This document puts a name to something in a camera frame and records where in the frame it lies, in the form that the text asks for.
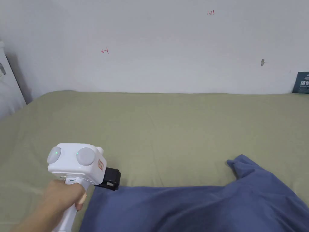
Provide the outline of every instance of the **black clip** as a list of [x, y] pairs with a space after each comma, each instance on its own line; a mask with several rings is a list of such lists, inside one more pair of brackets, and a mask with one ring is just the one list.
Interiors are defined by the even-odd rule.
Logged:
[[102, 188], [107, 188], [110, 190], [118, 190], [120, 184], [121, 172], [118, 169], [106, 168], [104, 179], [101, 184], [95, 185]]

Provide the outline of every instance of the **dark blue poster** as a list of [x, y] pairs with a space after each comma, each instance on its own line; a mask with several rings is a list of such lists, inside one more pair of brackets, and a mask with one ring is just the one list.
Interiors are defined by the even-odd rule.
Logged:
[[309, 93], [309, 72], [299, 72], [292, 93]]

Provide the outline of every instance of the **device handle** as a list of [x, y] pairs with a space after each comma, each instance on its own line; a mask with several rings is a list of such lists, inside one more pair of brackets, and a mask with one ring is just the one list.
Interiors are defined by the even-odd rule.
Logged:
[[[67, 177], [66, 178], [66, 184], [74, 184], [74, 183], [80, 183], [85, 190], [89, 187], [91, 184], [89, 181], [81, 178], [75, 178], [75, 177]], [[73, 204], [70, 208], [68, 208], [57, 225], [57, 227], [53, 230], [53, 232], [71, 232], [72, 230], [72, 225], [75, 219], [77, 209], [75, 207], [75, 204]]]

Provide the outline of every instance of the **orange sticker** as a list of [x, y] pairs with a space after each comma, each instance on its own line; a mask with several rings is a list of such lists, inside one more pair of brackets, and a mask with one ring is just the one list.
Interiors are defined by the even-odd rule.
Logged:
[[102, 163], [101, 160], [98, 161], [98, 166], [99, 166], [99, 168], [103, 171], [104, 165], [103, 165], [103, 163]]

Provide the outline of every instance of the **wrinkled fabric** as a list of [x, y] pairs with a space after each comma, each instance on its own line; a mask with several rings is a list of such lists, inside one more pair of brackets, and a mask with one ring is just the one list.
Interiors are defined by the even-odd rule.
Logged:
[[308, 207], [275, 175], [244, 155], [227, 164], [237, 180], [225, 187], [96, 187], [80, 232], [309, 230]]

